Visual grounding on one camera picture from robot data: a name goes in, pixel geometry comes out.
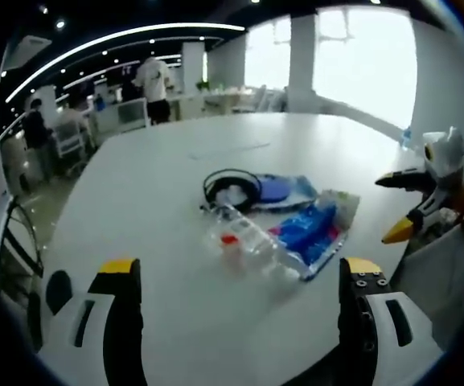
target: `white table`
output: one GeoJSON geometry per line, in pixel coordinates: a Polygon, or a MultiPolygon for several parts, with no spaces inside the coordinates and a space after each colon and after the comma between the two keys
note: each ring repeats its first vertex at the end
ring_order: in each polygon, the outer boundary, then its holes
{"type": "Polygon", "coordinates": [[[244,114],[122,134],[101,147],[72,191],[43,282],[65,269],[73,289],[85,291],[104,261],[137,257],[149,384],[282,384],[339,342],[339,257],[285,296],[258,273],[231,273],[203,242],[203,179],[236,167],[306,175],[319,190],[360,195],[339,255],[366,257],[391,277],[406,244],[380,239],[420,196],[374,182],[419,162],[383,134],[341,117],[244,114]],[[237,150],[242,146],[259,147],[237,150]]]}

